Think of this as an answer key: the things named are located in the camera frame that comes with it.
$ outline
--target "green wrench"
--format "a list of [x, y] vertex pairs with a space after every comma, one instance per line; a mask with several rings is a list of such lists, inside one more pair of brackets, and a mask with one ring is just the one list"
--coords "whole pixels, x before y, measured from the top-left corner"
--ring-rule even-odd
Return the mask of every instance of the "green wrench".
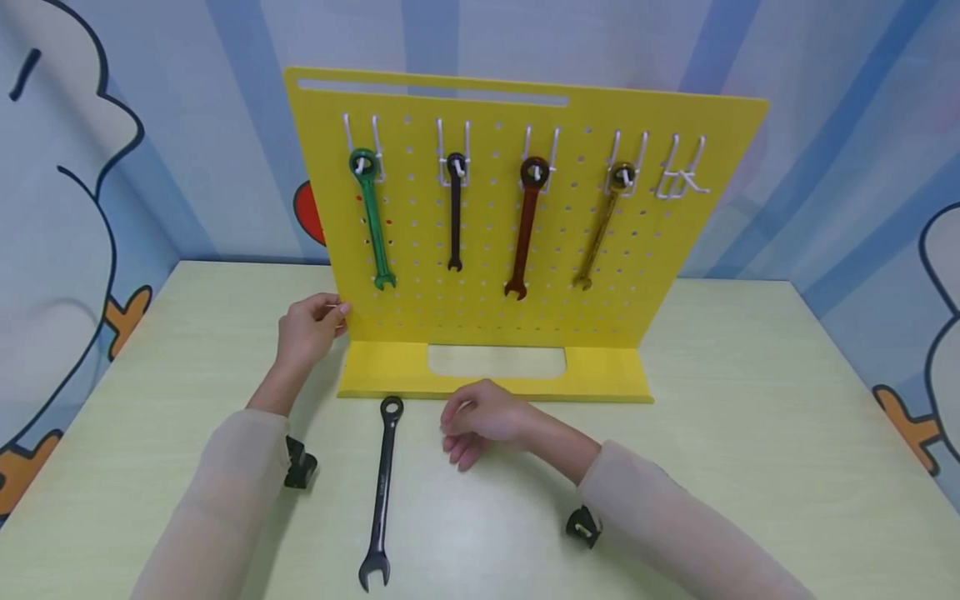
[[350, 153], [350, 172], [360, 183], [363, 192], [363, 205], [367, 209], [367, 224], [370, 225], [370, 239], [373, 243], [373, 259], [376, 261], [376, 278], [373, 285], [382, 290], [383, 284], [389, 281], [396, 287], [396, 277], [390, 272], [387, 262], [387, 249], [383, 245], [383, 228], [380, 226], [380, 212], [376, 207], [376, 189], [373, 180], [380, 170], [376, 154], [366, 148], [357, 148]]

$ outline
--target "black wrist strap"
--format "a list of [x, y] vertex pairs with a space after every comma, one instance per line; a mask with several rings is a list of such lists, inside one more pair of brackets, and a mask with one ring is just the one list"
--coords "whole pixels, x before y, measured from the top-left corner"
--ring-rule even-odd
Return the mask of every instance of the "black wrist strap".
[[603, 532], [603, 526], [599, 520], [593, 520], [593, 515], [586, 506], [581, 506], [573, 511], [566, 521], [566, 532], [574, 538], [583, 540], [587, 543], [587, 547], [592, 549]]
[[295, 490], [306, 490], [313, 476], [313, 471], [317, 470], [317, 458], [313, 454], [308, 454], [302, 443], [287, 436], [287, 453], [290, 455], [290, 468], [287, 469], [287, 477], [283, 480], [285, 488], [294, 488]]

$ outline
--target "white metal hook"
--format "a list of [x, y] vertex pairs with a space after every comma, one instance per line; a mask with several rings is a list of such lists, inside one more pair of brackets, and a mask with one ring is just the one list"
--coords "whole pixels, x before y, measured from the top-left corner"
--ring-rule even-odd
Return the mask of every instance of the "white metal hook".
[[[636, 182], [640, 178], [640, 167], [643, 165], [643, 157], [647, 154], [647, 140], [650, 139], [650, 132], [643, 132], [643, 136], [640, 138], [640, 152], [636, 157], [636, 162], [634, 163], [634, 177], [627, 178], [627, 188], [623, 190], [620, 194], [620, 198], [630, 198], [634, 195], [636, 191]], [[604, 188], [603, 193], [610, 193], [610, 176], [613, 169], [613, 165], [616, 163], [616, 153], [620, 148], [620, 130], [616, 130], [613, 133], [613, 150], [610, 154], [610, 158], [607, 159], [607, 176], [604, 179]]]
[[[380, 163], [380, 175], [376, 178], [377, 183], [382, 183], [387, 178], [387, 170], [383, 166], [383, 148], [380, 146], [380, 130], [377, 127], [377, 119], [379, 117], [374, 115], [371, 119], [371, 125], [373, 127], [373, 144], [376, 148], [376, 159]], [[344, 113], [344, 130], [347, 132], [347, 149], [350, 153], [353, 153], [353, 134], [350, 132], [350, 115], [346, 112]], [[364, 164], [363, 160], [358, 161], [359, 164]]]
[[[700, 136], [697, 153], [694, 155], [693, 160], [686, 165], [686, 169], [671, 171], [670, 166], [673, 164], [673, 159], [677, 154], [677, 148], [679, 146], [680, 136], [674, 133], [673, 146], [670, 149], [670, 158], [663, 163], [663, 173], [660, 175], [660, 183], [657, 185], [657, 198], [661, 200], [677, 200], [682, 198], [688, 186], [699, 194], [707, 194], [710, 191], [708, 188], [700, 187], [693, 181], [693, 178], [697, 174], [697, 165], [700, 163], [700, 158], [704, 154], [704, 148], [707, 146], [707, 137], [705, 135]], [[663, 184], [668, 180], [670, 182], [667, 184], [667, 190], [664, 193]]]
[[[437, 119], [437, 156], [440, 160], [440, 185], [450, 187], [450, 180], [446, 178], [446, 152], [444, 152], [444, 120]], [[460, 187], [470, 185], [470, 122], [464, 122], [464, 165], [459, 161], [453, 163], [453, 168], [460, 177]]]
[[[520, 157], [520, 160], [526, 160], [527, 156], [530, 154], [530, 134], [533, 132], [533, 126], [527, 126], [526, 136], [523, 141], [523, 156]], [[550, 191], [550, 182], [553, 181], [553, 174], [557, 172], [557, 167], [554, 164], [557, 162], [557, 145], [560, 143], [560, 128], [554, 128], [553, 130], [553, 146], [550, 148], [550, 177], [546, 181], [546, 185], [540, 191], [541, 195], [545, 195]], [[535, 165], [535, 171], [537, 172], [536, 179], [540, 178], [540, 169]], [[523, 179], [518, 180], [517, 184], [520, 186], [520, 189], [523, 189]]]

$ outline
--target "table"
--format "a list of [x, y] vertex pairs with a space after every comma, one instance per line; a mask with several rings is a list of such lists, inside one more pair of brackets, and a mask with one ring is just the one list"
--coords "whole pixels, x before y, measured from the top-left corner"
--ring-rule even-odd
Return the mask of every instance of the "table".
[[[126, 597], [210, 432], [272, 362], [278, 316], [333, 287], [327, 267], [181, 263], [0, 531], [2, 595]], [[392, 577], [365, 594], [382, 425], [379, 402], [334, 397], [345, 350], [297, 404], [292, 435], [320, 468], [309, 492], [283, 492], [245, 597], [686, 597], [603, 540], [567, 538], [576, 495], [536, 459], [501, 449], [458, 473], [429, 400], [397, 430]], [[528, 372], [563, 368], [511, 352]], [[819, 597], [955, 597], [960, 518], [789, 283], [678, 280], [640, 352], [655, 404], [542, 408], [660, 463]], [[442, 372], [514, 368], [434, 353]]]

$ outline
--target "wall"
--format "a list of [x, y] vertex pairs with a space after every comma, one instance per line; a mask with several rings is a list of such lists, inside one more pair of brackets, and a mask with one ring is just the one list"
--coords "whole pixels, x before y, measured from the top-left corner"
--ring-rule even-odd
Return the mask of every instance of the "wall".
[[0, 525], [178, 260], [114, 168], [143, 129], [107, 77], [70, 10], [0, 6]]
[[960, 4], [71, 6], [108, 50], [109, 92], [146, 131], [115, 171], [186, 257], [326, 260], [286, 65], [769, 98], [684, 274], [793, 281], [960, 506], [960, 385], [944, 367], [957, 364], [957, 267], [945, 265], [960, 252], [957, 212], [934, 221], [960, 201]]

